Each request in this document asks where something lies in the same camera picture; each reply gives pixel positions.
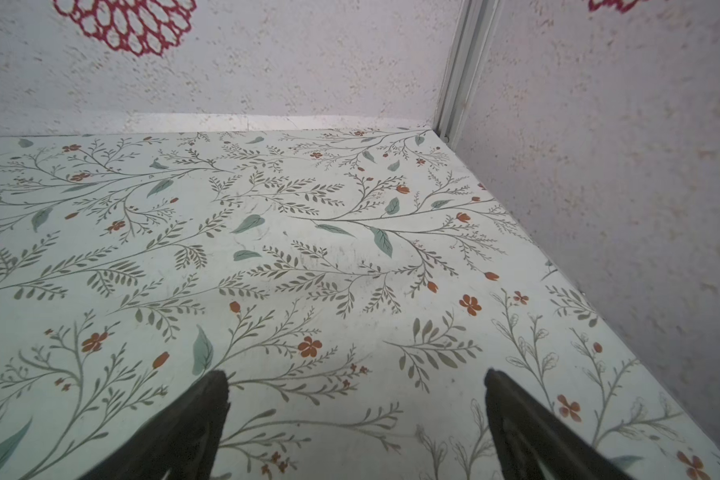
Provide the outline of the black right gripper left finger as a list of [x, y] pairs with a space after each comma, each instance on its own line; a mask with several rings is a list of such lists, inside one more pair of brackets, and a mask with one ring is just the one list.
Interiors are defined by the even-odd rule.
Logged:
[[213, 370], [82, 477], [209, 479], [229, 408], [227, 377]]

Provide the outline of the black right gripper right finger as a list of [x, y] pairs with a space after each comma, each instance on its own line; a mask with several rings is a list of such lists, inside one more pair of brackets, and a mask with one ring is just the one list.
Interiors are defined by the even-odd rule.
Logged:
[[629, 477], [506, 373], [489, 369], [484, 385], [489, 429], [505, 479]]

